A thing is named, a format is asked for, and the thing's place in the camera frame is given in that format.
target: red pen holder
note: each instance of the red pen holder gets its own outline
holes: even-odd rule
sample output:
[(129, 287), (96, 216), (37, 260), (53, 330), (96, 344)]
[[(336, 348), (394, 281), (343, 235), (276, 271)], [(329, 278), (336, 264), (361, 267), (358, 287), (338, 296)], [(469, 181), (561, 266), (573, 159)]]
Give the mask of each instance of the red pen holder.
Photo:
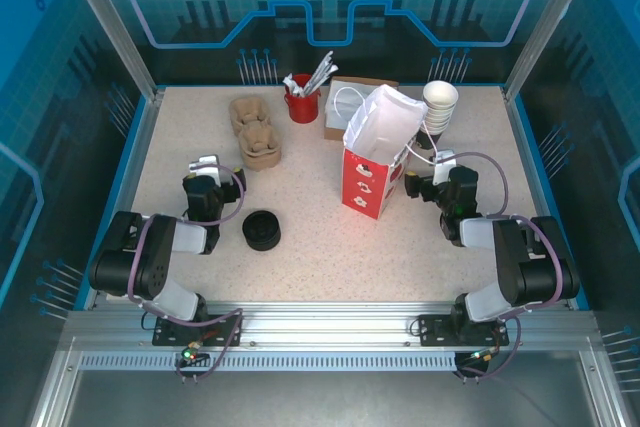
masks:
[[(307, 82), (311, 79), (309, 74), (296, 74), (293, 76), (293, 80), (300, 87), (307, 85)], [(289, 117), (298, 124), (308, 124), (313, 122), (318, 117), (318, 97), (320, 97), (320, 90), (316, 90), (307, 97), (294, 97), (289, 93), (289, 87), (284, 86), (285, 94), (284, 101), (289, 106)]]

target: blue wall panel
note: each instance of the blue wall panel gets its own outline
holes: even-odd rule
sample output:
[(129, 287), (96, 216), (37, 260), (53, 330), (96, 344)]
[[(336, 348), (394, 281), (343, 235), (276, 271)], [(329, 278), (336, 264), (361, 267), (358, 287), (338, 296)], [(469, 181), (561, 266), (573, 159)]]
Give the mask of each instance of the blue wall panel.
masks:
[(345, 73), (405, 82), (426, 80), (439, 48), (461, 61), (469, 48), (468, 80), (500, 82), (546, 1), (114, 0), (156, 81), (185, 84), (242, 83), (236, 61), (252, 48), (282, 74), (334, 49)]
[(573, 0), (521, 93), (605, 332), (640, 328), (638, 1)]
[(0, 354), (26, 360), (0, 367), (0, 425), (17, 426), (73, 305), (65, 265), (87, 264), (139, 93), (85, 0), (0, 5)]

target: black lid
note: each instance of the black lid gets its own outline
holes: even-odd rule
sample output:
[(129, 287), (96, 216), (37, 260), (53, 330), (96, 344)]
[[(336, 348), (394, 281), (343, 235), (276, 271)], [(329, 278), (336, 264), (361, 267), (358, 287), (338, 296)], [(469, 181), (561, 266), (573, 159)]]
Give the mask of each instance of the black lid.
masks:
[(278, 218), (268, 210), (257, 210), (249, 214), (242, 223), (242, 233), (249, 247), (254, 250), (270, 250), (280, 242)]

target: aluminum frame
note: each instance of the aluminum frame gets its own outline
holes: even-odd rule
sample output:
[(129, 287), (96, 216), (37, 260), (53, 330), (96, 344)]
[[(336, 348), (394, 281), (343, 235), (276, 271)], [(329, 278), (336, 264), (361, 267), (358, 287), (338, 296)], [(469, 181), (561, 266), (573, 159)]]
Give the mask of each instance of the aluminum frame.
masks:
[[(153, 101), (157, 88), (111, 0), (87, 0), (114, 44), (125, 67), (142, 94)], [(507, 105), (516, 95), (562, 19), (571, 0), (550, 0), (506, 83)], [(508, 108), (514, 126), (522, 128), (517, 111)], [(150, 112), (137, 133), (136, 144), (127, 166), (118, 205), (130, 204), (137, 186), (144, 153), (153, 132), (155, 117)], [(541, 184), (537, 179), (526, 139), (518, 142), (525, 170), (529, 175), (536, 209), (548, 213)], [(92, 306), (95, 295), (88, 297)], [(418, 314), (448, 313), (450, 303), (212, 303), (211, 312), (245, 309), (245, 326), (238, 351), (323, 351), (409, 352), (425, 351), (408, 331), (408, 323)], [(69, 409), (78, 368), (84, 352), (171, 351), (152, 347), (148, 332), (140, 330), (141, 312), (131, 306), (100, 303), (90, 312), (72, 312), (65, 325), (58, 352), (51, 364), (45, 387), (33, 418), (32, 427), (62, 425)], [(578, 350), (586, 382), (601, 425), (632, 425), (604, 351), (595, 318), (591, 312), (556, 309), (535, 312), (522, 318), (523, 351)], [(462, 351), (432, 347), (433, 351)]]
[(529, 36), (513, 70), (505, 83), (507, 101), (512, 102), (533, 70), (556, 27), (564, 17), (572, 0), (549, 0), (540, 20)]
[(153, 101), (158, 90), (156, 84), (113, 2), (111, 0), (87, 0), (87, 2), (140, 92), (145, 98)]

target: red paper bag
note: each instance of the red paper bag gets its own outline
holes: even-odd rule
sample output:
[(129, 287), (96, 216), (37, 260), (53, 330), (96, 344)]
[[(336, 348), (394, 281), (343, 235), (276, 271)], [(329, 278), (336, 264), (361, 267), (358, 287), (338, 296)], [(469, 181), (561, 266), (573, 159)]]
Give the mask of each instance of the red paper bag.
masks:
[(349, 121), (344, 134), (342, 203), (378, 219), (396, 191), (427, 112), (424, 102), (382, 85)]

